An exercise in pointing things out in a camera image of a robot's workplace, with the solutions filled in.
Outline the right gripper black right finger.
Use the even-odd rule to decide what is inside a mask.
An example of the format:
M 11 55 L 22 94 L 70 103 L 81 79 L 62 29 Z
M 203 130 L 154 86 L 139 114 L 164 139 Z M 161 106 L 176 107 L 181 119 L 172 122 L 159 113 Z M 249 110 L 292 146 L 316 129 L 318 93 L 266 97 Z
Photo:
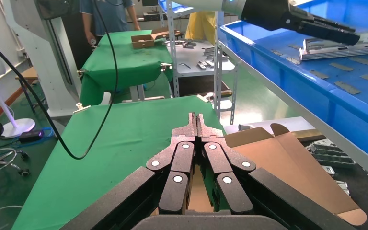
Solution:
M 214 211 L 251 214 L 253 204 L 241 180 L 256 169 L 256 164 L 229 147 L 223 132 L 207 126 L 202 114 L 197 115 L 197 133 L 200 169 Z

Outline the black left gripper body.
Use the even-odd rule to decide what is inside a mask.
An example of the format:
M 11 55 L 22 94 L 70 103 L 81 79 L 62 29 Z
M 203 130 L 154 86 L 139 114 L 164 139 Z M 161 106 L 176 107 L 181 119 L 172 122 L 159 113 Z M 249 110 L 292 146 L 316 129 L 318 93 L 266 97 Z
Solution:
M 295 30 L 302 18 L 290 7 L 287 0 L 247 0 L 241 20 L 269 31 L 280 28 Z

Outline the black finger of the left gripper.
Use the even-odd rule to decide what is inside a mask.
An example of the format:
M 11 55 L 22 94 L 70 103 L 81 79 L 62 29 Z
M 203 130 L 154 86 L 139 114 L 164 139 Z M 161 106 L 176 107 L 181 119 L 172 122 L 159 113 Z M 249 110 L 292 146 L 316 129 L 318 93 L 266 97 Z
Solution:
M 351 32 L 331 25 L 321 25 L 319 23 L 305 21 L 302 21 L 295 31 L 299 34 L 346 45 L 355 45 L 360 39 L 360 35 L 354 31 Z
M 349 27 L 345 24 L 341 24 L 318 15 L 311 14 L 299 7 L 289 5 L 289 11 L 292 16 L 296 16 L 296 26 L 298 31 L 309 31 L 313 29 L 328 29 L 345 32 L 355 32 L 356 29 Z

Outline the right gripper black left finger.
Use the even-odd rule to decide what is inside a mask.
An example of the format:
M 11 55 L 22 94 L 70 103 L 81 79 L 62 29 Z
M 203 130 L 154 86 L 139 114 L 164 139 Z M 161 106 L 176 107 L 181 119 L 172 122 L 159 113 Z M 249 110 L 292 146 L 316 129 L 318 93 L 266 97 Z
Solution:
M 186 126 L 172 130 L 168 147 L 146 163 L 146 168 L 162 175 L 164 188 L 158 202 L 160 214 L 183 214 L 188 209 L 196 155 L 196 114 L 188 114 Z

